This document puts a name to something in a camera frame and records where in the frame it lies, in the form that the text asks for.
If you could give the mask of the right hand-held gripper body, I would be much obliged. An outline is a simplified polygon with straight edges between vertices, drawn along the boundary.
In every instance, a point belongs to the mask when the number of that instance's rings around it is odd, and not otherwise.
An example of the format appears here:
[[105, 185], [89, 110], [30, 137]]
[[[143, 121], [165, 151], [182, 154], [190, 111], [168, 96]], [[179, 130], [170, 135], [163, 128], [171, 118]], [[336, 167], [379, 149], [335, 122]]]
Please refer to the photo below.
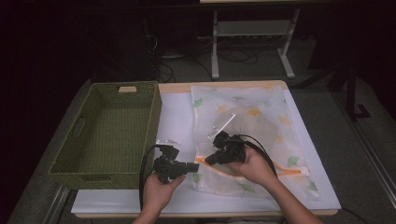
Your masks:
[[234, 120], [235, 113], [231, 113], [227, 119], [222, 120], [218, 126], [214, 127], [214, 132], [207, 138], [212, 140], [216, 151], [213, 154], [221, 154], [221, 164], [244, 161], [245, 160], [245, 141], [238, 135], [229, 135], [224, 129]]

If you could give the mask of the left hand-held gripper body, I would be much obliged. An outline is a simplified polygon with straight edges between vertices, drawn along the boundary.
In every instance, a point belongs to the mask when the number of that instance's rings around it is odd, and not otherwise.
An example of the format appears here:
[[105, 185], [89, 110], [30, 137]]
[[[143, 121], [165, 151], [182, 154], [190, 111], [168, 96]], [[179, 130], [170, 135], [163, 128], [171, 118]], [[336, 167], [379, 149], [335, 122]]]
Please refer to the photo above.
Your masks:
[[179, 150], [170, 145], [156, 145], [162, 155], [154, 160], [152, 169], [159, 175], [159, 180], [167, 184], [170, 179], [187, 173], [186, 163], [177, 161]]

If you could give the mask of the beige cloth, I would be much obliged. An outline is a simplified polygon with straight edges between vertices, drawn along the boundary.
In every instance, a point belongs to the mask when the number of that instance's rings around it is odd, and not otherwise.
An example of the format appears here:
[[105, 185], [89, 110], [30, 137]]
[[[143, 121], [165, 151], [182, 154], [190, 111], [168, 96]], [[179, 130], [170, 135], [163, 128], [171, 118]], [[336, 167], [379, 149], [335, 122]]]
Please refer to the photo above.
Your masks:
[[256, 145], [262, 145], [270, 153], [275, 144], [278, 128], [267, 116], [256, 107], [239, 106], [221, 113], [213, 122], [215, 127], [221, 128], [230, 118], [234, 118], [223, 129], [228, 135], [249, 135], [255, 138]]

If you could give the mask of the green woven basket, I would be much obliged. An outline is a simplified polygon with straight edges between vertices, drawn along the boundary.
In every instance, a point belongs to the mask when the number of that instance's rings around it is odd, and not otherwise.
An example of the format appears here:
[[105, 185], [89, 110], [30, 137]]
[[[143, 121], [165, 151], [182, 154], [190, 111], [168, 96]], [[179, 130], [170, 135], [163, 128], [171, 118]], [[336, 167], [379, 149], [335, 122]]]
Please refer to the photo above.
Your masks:
[[92, 84], [49, 176], [69, 189], [137, 189], [161, 111], [155, 81]]

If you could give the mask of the leaf-print mesh laundry bag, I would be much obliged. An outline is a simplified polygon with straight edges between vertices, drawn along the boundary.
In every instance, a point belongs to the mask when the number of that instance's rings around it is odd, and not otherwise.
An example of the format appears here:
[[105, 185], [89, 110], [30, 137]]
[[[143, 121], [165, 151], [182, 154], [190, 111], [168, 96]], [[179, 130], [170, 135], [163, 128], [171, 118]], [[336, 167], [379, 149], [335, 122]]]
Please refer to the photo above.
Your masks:
[[291, 113], [283, 90], [270, 88], [214, 88], [193, 86], [191, 100], [194, 113], [193, 136], [196, 148], [195, 161], [199, 170], [192, 175], [193, 187], [201, 192], [240, 198], [268, 198], [270, 194], [260, 185], [246, 180], [226, 164], [209, 166], [205, 158], [216, 149], [207, 137], [214, 132], [213, 122], [224, 111], [239, 107], [259, 108], [278, 128], [275, 144], [270, 153], [256, 139], [239, 134], [245, 141], [264, 150], [274, 163], [281, 182], [304, 200], [317, 200], [318, 188], [305, 161], [303, 148], [292, 124]]

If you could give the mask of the person's right hand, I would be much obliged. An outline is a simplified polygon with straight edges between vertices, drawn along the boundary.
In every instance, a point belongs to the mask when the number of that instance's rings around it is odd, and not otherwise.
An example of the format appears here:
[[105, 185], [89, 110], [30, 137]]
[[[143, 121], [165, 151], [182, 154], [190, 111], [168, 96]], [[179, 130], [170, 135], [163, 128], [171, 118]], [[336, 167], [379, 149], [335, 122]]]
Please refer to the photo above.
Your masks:
[[246, 147], [245, 153], [244, 162], [233, 161], [228, 166], [245, 179], [268, 189], [270, 182], [277, 180], [268, 162], [251, 147]]

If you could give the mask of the person's left hand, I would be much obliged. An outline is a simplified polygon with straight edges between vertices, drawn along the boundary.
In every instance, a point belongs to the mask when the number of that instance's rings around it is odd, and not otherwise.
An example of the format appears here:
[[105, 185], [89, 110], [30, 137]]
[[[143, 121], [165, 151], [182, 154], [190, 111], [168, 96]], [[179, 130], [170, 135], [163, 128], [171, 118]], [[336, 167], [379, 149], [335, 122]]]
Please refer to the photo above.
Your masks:
[[164, 184], [160, 181], [157, 173], [148, 176], [143, 194], [143, 209], [145, 213], [158, 215], [169, 204], [174, 191], [185, 180], [182, 175], [170, 183]]

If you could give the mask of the white table mat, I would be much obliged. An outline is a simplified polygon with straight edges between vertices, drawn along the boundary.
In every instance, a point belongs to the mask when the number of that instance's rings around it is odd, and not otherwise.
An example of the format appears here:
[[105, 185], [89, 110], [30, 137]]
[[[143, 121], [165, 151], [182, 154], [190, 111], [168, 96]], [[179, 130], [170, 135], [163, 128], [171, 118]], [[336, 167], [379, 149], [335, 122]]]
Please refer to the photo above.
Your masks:
[[[289, 91], [284, 92], [292, 124], [303, 147], [311, 175], [319, 191], [316, 201], [303, 204], [318, 216], [332, 216], [341, 209], [318, 153], [313, 145], [298, 107]], [[191, 96], [186, 93], [164, 93], [157, 138], [179, 143], [178, 158], [192, 161], [193, 110]], [[85, 189], [77, 193], [71, 213], [80, 218], [127, 218], [140, 212], [136, 189]], [[171, 202], [163, 209], [163, 217], [258, 217], [279, 216], [280, 208], [273, 200], [236, 198], [202, 193], [192, 187], [190, 176], [176, 189]]]

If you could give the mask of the black stand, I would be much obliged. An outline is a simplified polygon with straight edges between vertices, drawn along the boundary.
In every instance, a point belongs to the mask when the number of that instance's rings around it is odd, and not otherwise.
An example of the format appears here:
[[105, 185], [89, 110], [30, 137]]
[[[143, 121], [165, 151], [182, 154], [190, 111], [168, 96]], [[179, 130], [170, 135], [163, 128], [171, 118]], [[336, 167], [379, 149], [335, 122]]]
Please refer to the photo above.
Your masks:
[[371, 117], [364, 105], [356, 104], [356, 73], [351, 64], [346, 66], [346, 112], [348, 116], [356, 121], [357, 119], [368, 119]]

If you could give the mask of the white metal desk frame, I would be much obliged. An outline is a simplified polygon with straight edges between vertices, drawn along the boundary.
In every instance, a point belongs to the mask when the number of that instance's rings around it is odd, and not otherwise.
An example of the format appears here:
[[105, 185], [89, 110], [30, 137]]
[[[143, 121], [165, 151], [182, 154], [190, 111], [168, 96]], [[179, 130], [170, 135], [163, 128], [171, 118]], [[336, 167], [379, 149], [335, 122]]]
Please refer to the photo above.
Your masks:
[[[301, 0], [200, 0], [205, 6], [215, 4], [236, 5], [236, 4], [271, 4], [287, 2], [298, 3]], [[264, 20], [264, 21], [220, 21], [218, 10], [213, 12], [212, 23], [212, 52], [211, 52], [211, 72], [214, 79], [219, 79], [219, 59], [218, 59], [218, 38], [232, 36], [284, 36], [285, 41], [281, 48], [277, 49], [278, 57], [282, 63], [287, 78], [294, 79], [295, 74], [288, 59], [290, 42], [294, 35], [297, 21], [301, 12], [301, 7], [296, 7], [292, 16], [287, 20]]]

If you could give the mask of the metal rail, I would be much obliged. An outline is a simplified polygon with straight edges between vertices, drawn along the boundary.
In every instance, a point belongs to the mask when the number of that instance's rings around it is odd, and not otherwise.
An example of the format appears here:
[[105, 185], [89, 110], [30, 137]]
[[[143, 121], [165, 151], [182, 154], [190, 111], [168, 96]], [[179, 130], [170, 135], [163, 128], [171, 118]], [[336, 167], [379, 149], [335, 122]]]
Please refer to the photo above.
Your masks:
[[42, 224], [58, 224], [61, 218], [62, 212], [68, 200], [71, 190], [60, 186], [57, 188], [55, 196], [50, 204], [49, 210], [47, 211]]
[[393, 208], [396, 210], [396, 184], [390, 178], [389, 173], [385, 169], [383, 163], [378, 158], [375, 148], [370, 143], [369, 139], [364, 134], [361, 126], [359, 125], [358, 121], [353, 119], [346, 110], [346, 103], [343, 101], [342, 97], [339, 93], [332, 93], [332, 98], [334, 99], [335, 103], [337, 104], [338, 108], [341, 110], [343, 116], [346, 119], [349, 127], [351, 128], [352, 132], [357, 137], [361, 147], [367, 157], [369, 164], [372, 167], [372, 170], [377, 177], [381, 187], [385, 191], [389, 201], [391, 202]]

